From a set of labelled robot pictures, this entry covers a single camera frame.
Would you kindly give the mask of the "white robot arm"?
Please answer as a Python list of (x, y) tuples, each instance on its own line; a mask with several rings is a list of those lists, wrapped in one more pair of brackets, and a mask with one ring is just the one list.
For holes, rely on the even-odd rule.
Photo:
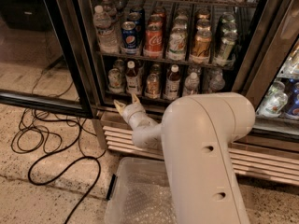
[(194, 94), (173, 101), (162, 120), (133, 95), (114, 102), (135, 147), (160, 144), (178, 224), (250, 224), (228, 145), (246, 136), (255, 110), (241, 94)]

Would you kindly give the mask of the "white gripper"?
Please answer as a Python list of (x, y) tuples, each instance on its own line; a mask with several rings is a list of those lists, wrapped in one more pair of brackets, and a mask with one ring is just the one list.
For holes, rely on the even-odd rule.
[(149, 126), (149, 117), (141, 105), (139, 98), (135, 93), (132, 93), (131, 97), (132, 103), (128, 106), (118, 100), (114, 100), (113, 103), (117, 111), (132, 129), (139, 126)]

